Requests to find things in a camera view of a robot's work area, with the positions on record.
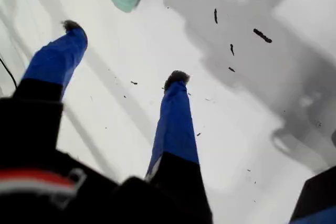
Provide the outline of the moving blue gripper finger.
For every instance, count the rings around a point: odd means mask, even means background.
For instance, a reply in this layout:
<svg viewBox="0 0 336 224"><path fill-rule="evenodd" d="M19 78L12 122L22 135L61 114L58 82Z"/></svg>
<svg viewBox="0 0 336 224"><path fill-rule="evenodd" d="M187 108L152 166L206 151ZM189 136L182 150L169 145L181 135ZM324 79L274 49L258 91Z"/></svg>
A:
<svg viewBox="0 0 336 224"><path fill-rule="evenodd" d="M187 94L189 79L187 73L175 70L164 84L145 179L168 196L185 213L189 223L212 223Z"/></svg>

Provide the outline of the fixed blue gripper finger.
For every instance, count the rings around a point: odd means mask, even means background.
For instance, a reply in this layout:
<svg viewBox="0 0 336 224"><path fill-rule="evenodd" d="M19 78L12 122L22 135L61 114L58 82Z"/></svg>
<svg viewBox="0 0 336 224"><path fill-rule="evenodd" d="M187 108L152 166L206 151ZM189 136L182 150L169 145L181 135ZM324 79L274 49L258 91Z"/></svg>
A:
<svg viewBox="0 0 336 224"><path fill-rule="evenodd" d="M63 27L34 54L13 95L1 98L1 165L46 165L57 154L62 98L88 47L81 26Z"/></svg>

